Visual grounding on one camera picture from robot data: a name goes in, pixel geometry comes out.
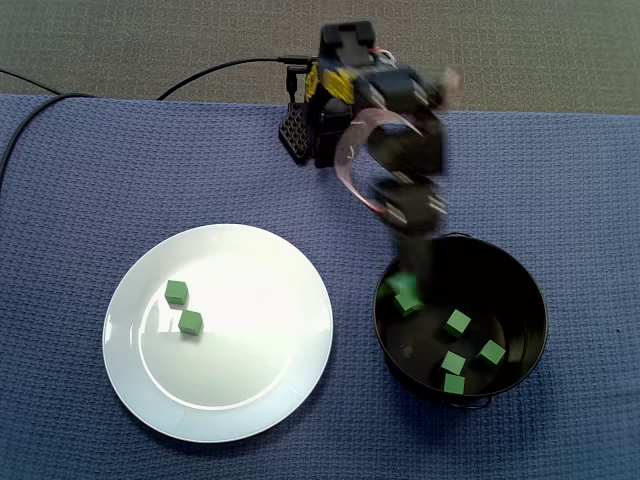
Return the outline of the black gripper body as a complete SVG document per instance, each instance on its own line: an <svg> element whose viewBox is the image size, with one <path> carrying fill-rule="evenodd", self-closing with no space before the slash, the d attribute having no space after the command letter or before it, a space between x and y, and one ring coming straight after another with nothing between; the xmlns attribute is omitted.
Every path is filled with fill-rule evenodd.
<svg viewBox="0 0 640 480"><path fill-rule="evenodd" d="M375 182L372 193L380 220L390 229L425 236L447 216L447 202L427 177L396 174Z"/></svg>

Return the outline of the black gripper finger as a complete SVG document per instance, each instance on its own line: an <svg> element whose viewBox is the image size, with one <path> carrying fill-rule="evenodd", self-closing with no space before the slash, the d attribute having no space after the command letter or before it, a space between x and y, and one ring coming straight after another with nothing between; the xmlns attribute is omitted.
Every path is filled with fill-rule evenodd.
<svg viewBox="0 0 640 480"><path fill-rule="evenodd" d="M414 238L407 235L399 236L399 269L414 274Z"/></svg>
<svg viewBox="0 0 640 480"><path fill-rule="evenodd" d="M422 294L428 295L432 288L433 242L429 237L419 237L415 245L415 274Z"/></svg>

